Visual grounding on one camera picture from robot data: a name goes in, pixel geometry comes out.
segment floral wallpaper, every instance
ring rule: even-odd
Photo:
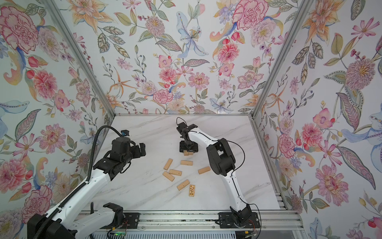
[[[298,0],[56,3],[123,114],[250,113],[299,6]]]
[[[110,123],[72,55],[40,1],[0,1],[0,239],[83,180]]]
[[[311,239],[382,239],[381,10],[315,0],[256,116]]]

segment white marble tabletop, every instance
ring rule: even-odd
[[[198,174],[209,166],[206,149],[199,146],[193,156],[179,152],[180,134],[176,130],[177,116],[116,116],[112,126],[118,131],[130,131],[131,140],[146,144],[146,156],[131,161],[130,168],[119,174],[93,198],[94,209],[112,202],[124,210],[229,210],[230,204],[223,182],[212,170]],[[261,157],[248,116],[182,116],[188,125],[196,124],[216,138],[238,143],[246,160],[236,171],[245,200],[256,203],[260,210],[279,210],[275,192]],[[117,134],[109,130],[97,161],[111,150]],[[243,161],[242,150],[230,143],[238,167]],[[171,182],[162,173],[169,158],[169,169],[182,171]],[[193,166],[180,165],[181,160],[193,161]],[[178,191],[177,186],[188,179],[195,185],[195,196],[189,196],[189,186]]]

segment wall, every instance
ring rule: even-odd
[[[39,1],[0,11],[0,239],[26,238],[28,220],[82,181],[110,117]]]
[[[249,113],[298,0],[56,1],[116,113]]]
[[[256,117],[312,239],[382,238],[381,10],[316,0]]]

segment wooden block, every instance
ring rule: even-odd
[[[163,176],[165,176],[166,178],[168,178],[171,182],[174,181],[175,177],[172,176],[171,174],[169,174],[168,172],[164,171],[163,172]]]
[[[195,185],[191,185],[190,184],[190,193],[189,193],[189,196],[190,197],[195,196]]]
[[[168,170],[168,168],[170,167],[171,163],[172,163],[172,159],[168,159],[168,161],[167,161],[166,165],[163,167],[163,169]]]
[[[187,179],[186,181],[182,182],[181,184],[179,184],[177,186],[178,190],[182,190],[185,186],[187,186],[188,184],[190,184],[190,181]]]
[[[198,172],[199,172],[199,174],[203,174],[203,173],[208,172],[210,170],[211,170],[211,168],[210,168],[210,166],[208,166],[208,167],[204,167],[202,169],[199,169]]]
[[[172,175],[182,176],[182,171],[175,170],[175,169],[170,169],[169,173]]]
[[[180,161],[180,164],[181,165],[188,165],[188,166],[192,166],[194,164],[193,161],[188,161],[188,160],[181,160]]]

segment black mounting plate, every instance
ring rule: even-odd
[[[185,144],[185,141],[182,140],[179,142],[179,152],[183,153],[183,151],[186,150],[187,152],[194,152],[197,153],[199,151],[197,143],[194,143],[191,147],[187,147]]]
[[[137,229],[139,223],[139,213],[123,213],[125,215],[125,220],[127,222],[127,229]],[[104,226],[102,229],[111,229],[111,226]]]
[[[253,221],[255,228],[260,228],[259,218],[255,212],[251,213],[249,219],[243,223],[241,228],[253,228],[253,224],[249,220]],[[219,213],[217,223],[220,225],[220,228],[239,228],[233,223],[232,213]]]

